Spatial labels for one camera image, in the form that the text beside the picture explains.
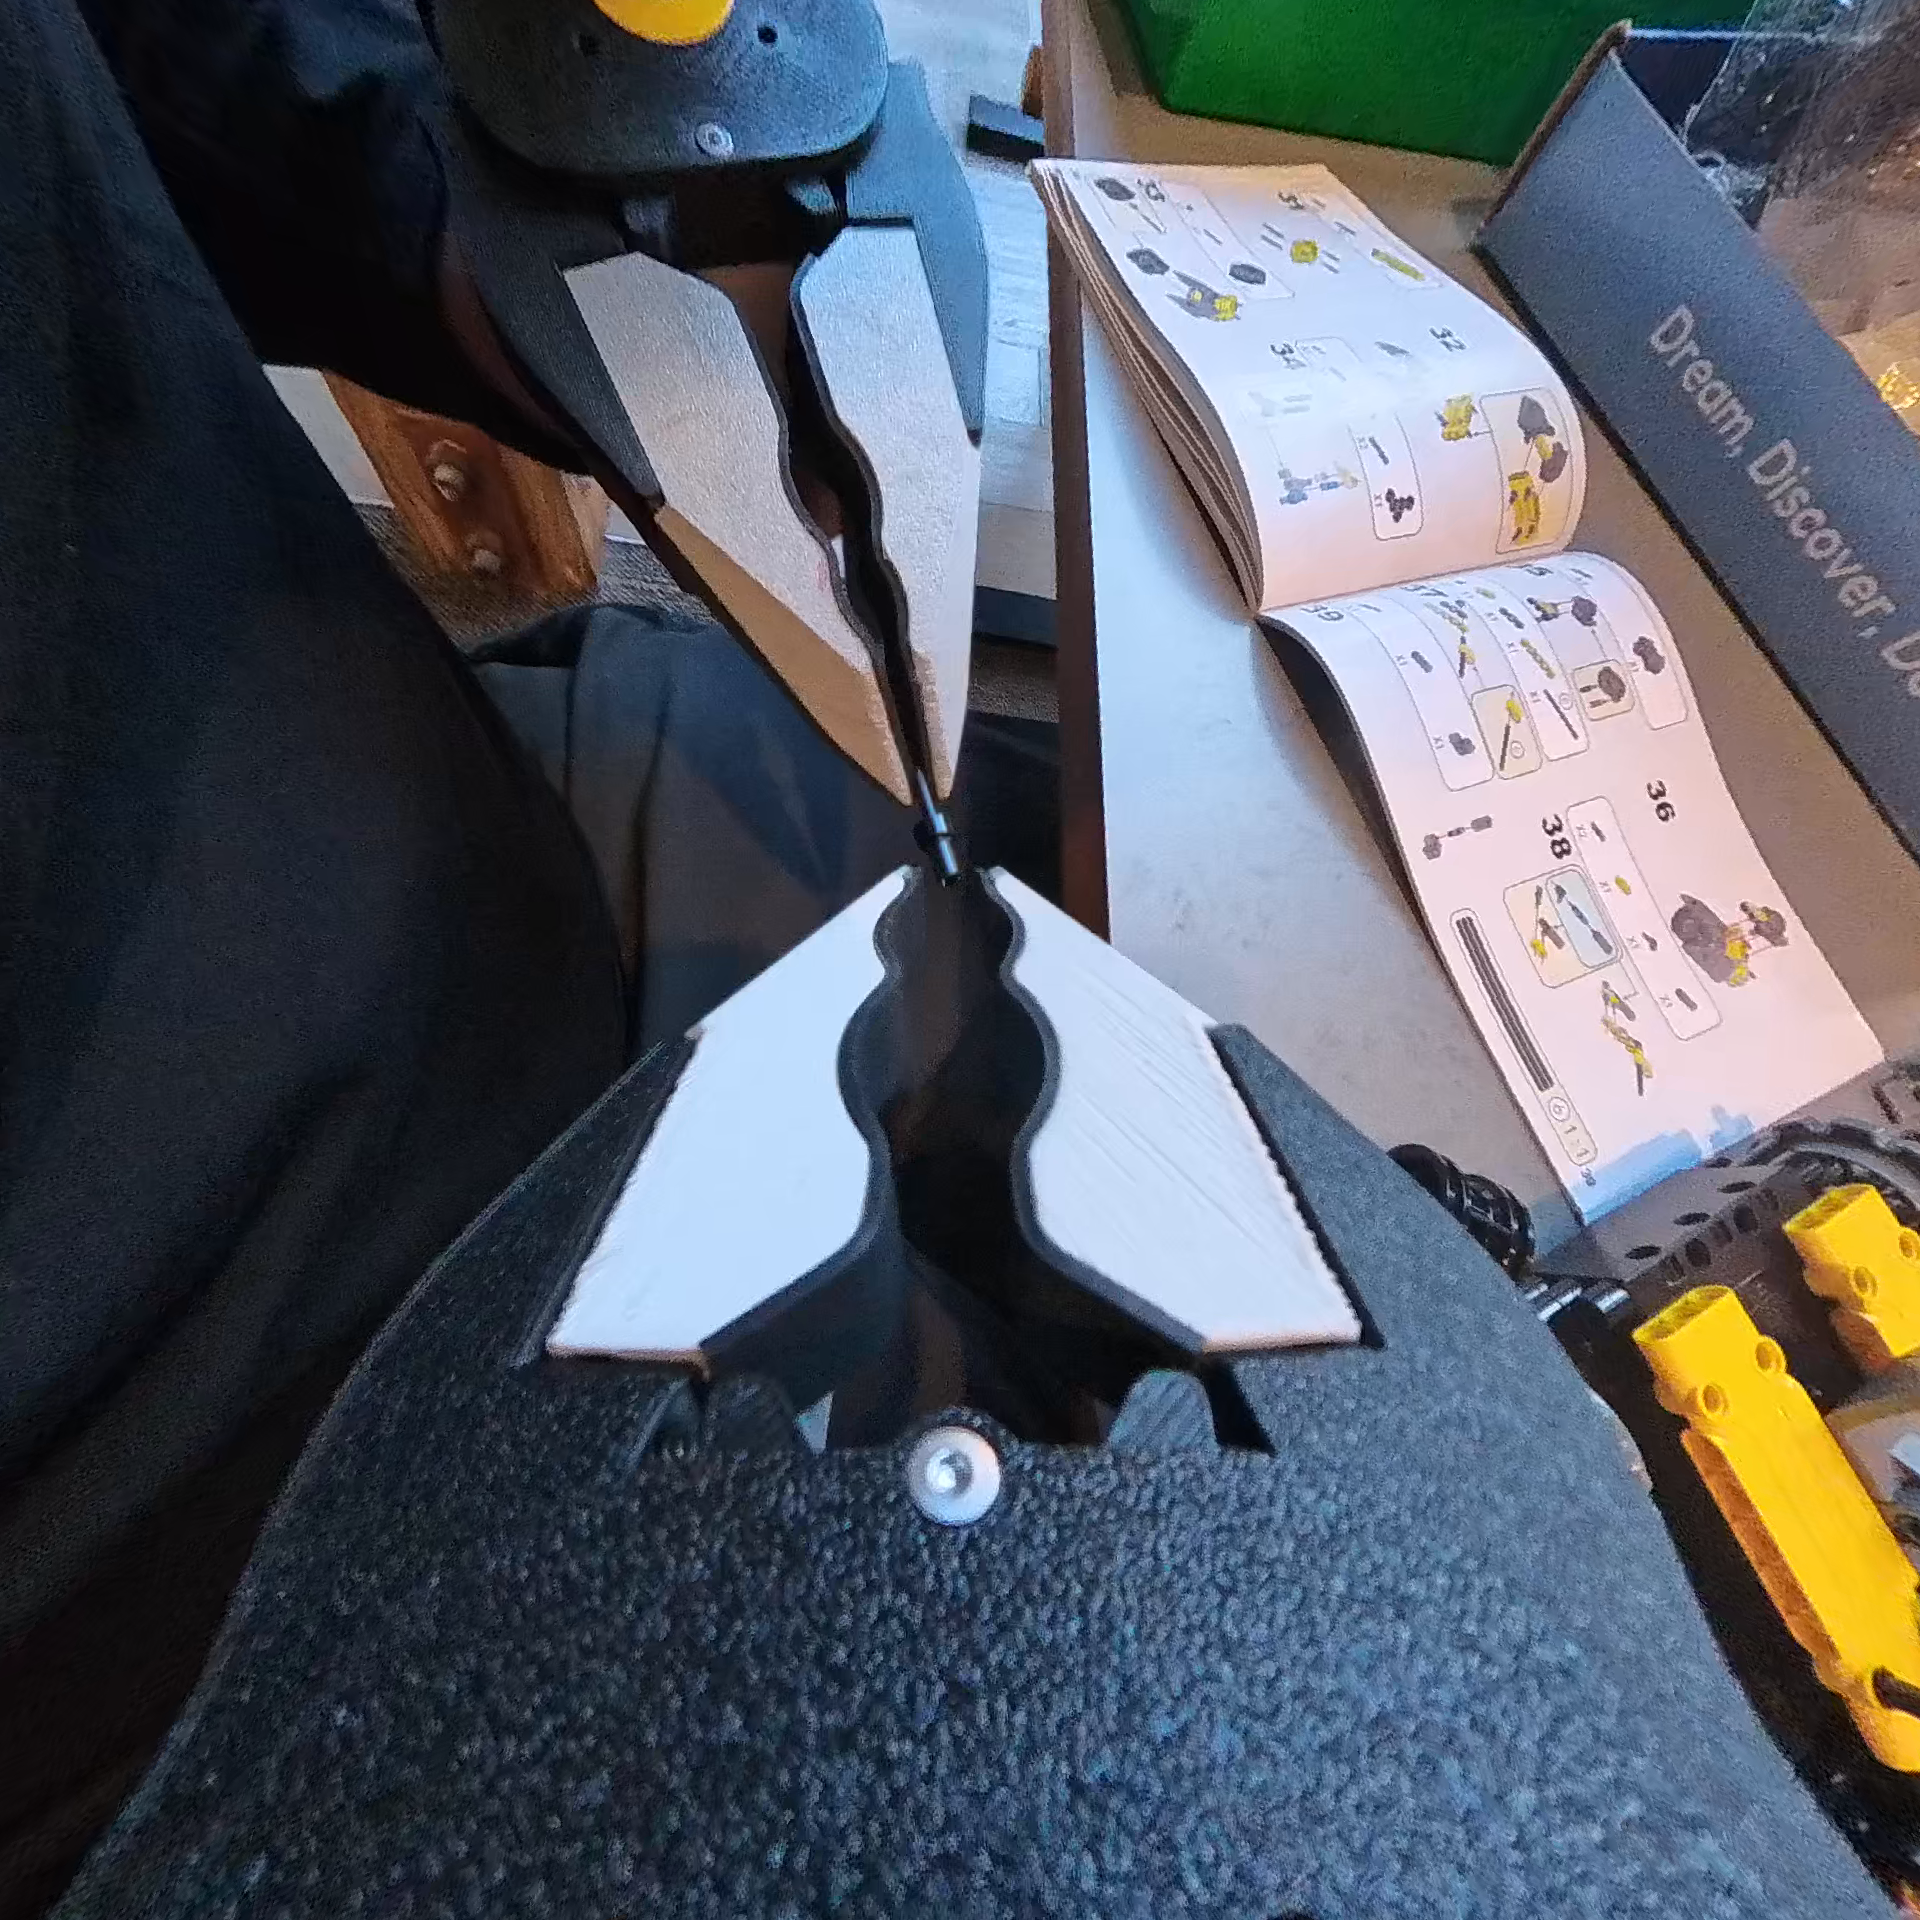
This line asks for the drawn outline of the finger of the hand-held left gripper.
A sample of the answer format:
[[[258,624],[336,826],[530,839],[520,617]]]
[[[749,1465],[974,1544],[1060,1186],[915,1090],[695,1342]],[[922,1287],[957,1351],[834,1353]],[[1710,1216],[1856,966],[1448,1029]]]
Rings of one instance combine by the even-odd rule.
[[[643,251],[565,286],[656,478],[656,526],[820,731],[899,803],[906,761],[869,637],[790,486],[785,417],[733,299]]]
[[[980,448],[914,226],[843,226],[795,285],[841,486],[854,609],[877,637],[909,778],[948,803],[972,672]]]

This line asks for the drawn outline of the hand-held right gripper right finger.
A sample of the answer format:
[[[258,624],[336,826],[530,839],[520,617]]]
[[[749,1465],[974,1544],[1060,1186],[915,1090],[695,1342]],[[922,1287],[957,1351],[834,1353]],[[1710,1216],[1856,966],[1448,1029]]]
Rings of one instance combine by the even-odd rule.
[[[1211,1019],[1010,870],[999,979],[1042,1043],[1018,1216],[1068,1287],[1199,1357],[1352,1347],[1363,1326]]]

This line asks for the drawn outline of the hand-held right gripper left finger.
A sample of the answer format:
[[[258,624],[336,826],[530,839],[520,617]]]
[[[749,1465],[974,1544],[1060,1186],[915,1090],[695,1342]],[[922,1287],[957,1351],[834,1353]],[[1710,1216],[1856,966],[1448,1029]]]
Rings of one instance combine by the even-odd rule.
[[[690,1053],[545,1337],[552,1357],[858,1368],[899,1251],[841,1049],[880,990],[896,868],[687,1029]]]

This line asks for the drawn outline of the person's left forearm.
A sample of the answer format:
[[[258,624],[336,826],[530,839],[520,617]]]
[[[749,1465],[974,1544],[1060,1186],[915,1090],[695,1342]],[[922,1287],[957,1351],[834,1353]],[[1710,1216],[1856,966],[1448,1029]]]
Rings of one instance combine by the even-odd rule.
[[[415,4],[93,2],[84,22],[260,360],[588,465],[468,272]]]

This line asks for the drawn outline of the wooden desk leg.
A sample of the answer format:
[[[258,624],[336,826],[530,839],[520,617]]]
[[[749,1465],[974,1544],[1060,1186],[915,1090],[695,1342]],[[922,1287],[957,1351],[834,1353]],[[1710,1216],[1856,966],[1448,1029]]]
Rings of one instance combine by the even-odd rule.
[[[612,516],[598,482],[338,374],[325,384],[430,572],[543,606],[598,585]]]

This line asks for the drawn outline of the green box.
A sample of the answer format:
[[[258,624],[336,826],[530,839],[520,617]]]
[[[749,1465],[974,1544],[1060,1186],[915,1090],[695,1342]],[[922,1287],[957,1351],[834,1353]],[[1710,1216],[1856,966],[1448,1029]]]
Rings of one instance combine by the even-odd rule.
[[[1118,2],[1177,113],[1511,163],[1616,22],[1736,27],[1739,2]]]

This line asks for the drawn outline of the person's dark torso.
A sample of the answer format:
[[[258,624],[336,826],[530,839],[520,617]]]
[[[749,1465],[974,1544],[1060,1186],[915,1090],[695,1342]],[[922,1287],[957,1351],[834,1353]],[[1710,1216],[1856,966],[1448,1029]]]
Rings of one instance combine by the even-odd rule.
[[[42,1914],[338,1381],[628,1021],[580,830],[82,4],[6,4],[3,63],[3,1892]]]

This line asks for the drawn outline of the white instruction booklet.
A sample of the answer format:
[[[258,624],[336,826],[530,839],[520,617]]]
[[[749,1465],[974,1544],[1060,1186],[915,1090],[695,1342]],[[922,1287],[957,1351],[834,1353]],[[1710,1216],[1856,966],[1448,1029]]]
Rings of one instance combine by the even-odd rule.
[[[1327,166],[1029,178],[1436,950],[1594,1216],[1886,1063],[1728,788],[1543,350]]]

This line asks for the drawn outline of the yellow toy vehicle model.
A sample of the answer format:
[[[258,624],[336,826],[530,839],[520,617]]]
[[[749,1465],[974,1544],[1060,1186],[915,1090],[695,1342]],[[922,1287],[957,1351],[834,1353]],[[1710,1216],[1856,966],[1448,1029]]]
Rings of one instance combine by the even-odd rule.
[[[1554,1247],[1507,1186],[1392,1147],[1630,1434],[1778,1738],[1908,1794],[1914,1147],[1908,1050]]]

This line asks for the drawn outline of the dark grey cardboard box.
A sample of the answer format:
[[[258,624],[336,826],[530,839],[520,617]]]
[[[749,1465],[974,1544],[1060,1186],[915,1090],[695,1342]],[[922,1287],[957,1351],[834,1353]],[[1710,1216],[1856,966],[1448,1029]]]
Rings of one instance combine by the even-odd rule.
[[[1918,453],[1686,153],[1733,28],[1606,27],[1474,250],[1918,852]]]

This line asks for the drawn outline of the clear plastic bag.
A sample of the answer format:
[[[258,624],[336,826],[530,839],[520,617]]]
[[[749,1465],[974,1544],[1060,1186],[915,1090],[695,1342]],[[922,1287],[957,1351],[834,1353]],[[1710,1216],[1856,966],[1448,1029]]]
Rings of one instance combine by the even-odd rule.
[[[1682,139],[1914,432],[1918,4],[1752,4]]]

